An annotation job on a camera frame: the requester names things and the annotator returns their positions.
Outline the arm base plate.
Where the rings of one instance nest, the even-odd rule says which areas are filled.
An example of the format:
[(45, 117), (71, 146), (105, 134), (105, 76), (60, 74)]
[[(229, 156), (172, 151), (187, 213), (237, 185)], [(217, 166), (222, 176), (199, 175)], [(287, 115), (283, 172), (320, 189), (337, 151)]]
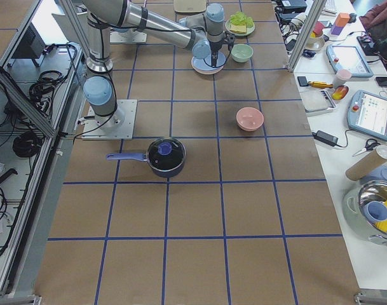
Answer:
[(136, 99), (118, 99), (117, 110), (114, 116), (103, 126), (108, 117), (97, 116), (92, 106), (89, 107), (88, 115), (93, 119), (85, 121), (83, 140), (130, 140), (133, 137), (135, 115), (137, 112)]
[(110, 43), (111, 44), (144, 44), (147, 40), (147, 34), (139, 32), (134, 36), (120, 36), (113, 31), (110, 34)]

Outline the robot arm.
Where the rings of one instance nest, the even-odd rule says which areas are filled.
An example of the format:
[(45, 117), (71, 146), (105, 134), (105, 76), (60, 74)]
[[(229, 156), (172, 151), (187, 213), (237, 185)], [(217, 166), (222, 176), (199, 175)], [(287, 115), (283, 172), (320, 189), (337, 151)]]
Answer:
[(111, 30), (114, 33), (116, 33), (116, 34), (118, 34), (120, 36), (123, 36), (123, 37), (125, 37), (125, 36), (134, 36), (134, 35), (137, 35), (139, 33), (134, 28), (129, 29), (129, 28), (114, 28), (114, 27), (112, 27)]
[(218, 57), (222, 46), (231, 49), (235, 37), (224, 31), (224, 8), (219, 3), (207, 6), (201, 14), (181, 19), (167, 19), (131, 1), (84, 1), (88, 10), (89, 55), (86, 66), (91, 72), (83, 92), (91, 105), (95, 121), (101, 128), (120, 124), (124, 114), (118, 109), (112, 60), (110, 33), (137, 31), (190, 50), (193, 58), (204, 61), (213, 69), (221, 67)]

